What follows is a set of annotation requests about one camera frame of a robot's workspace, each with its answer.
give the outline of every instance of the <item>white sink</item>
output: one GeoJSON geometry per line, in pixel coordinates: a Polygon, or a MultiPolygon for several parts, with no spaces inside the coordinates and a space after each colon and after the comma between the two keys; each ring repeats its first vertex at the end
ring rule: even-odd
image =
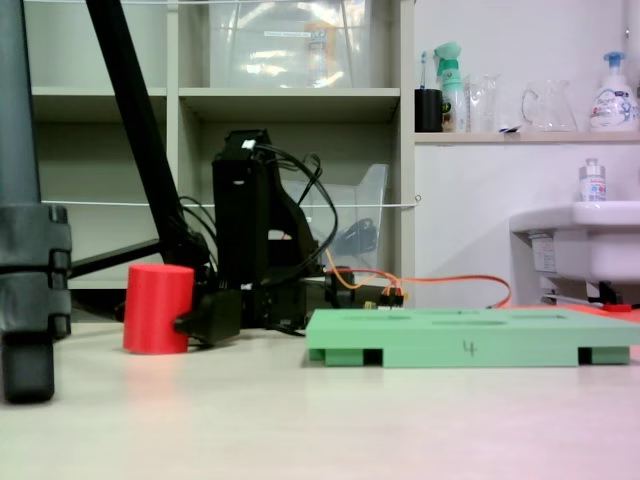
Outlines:
{"type": "Polygon", "coordinates": [[[532,241],[536,270],[589,282],[640,282],[640,202],[583,202],[511,218],[532,241]]]}

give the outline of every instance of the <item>clear jug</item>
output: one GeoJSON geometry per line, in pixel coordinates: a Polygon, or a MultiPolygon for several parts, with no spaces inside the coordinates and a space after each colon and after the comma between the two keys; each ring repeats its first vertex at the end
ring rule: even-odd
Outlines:
{"type": "Polygon", "coordinates": [[[564,94],[569,82],[546,80],[527,85],[522,94],[522,117],[538,132],[575,132],[576,119],[564,94]]]}

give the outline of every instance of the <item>countertop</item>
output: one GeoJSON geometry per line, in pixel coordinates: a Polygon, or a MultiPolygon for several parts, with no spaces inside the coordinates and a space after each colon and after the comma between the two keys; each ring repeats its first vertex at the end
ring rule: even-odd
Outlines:
{"type": "Polygon", "coordinates": [[[633,365],[325,368],[245,331],[184,355],[121,349],[118,324],[56,345],[57,394],[0,406],[2,480],[640,478],[633,365]]]}

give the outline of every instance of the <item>green spray bottle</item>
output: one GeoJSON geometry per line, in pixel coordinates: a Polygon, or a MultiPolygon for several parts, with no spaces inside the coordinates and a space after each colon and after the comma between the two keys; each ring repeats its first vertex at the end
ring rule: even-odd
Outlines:
{"type": "Polygon", "coordinates": [[[458,70],[458,57],[462,48],[456,42],[440,45],[434,50],[438,60],[438,81],[442,89],[442,131],[467,131],[468,107],[464,83],[458,70]]]}

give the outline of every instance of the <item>tripod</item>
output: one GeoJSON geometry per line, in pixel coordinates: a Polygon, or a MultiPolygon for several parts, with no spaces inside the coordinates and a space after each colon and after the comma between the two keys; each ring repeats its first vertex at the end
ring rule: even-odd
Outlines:
{"type": "Polygon", "coordinates": [[[0,371],[11,403],[54,394],[52,344],[71,332],[67,278],[154,253],[198,276],[209,259],[204,238],[184,219],[122,6],[88,0],[87,7],[158,239],[71,264],[66,210],[40,203],[24,5],[0,0],[0,371]]]}

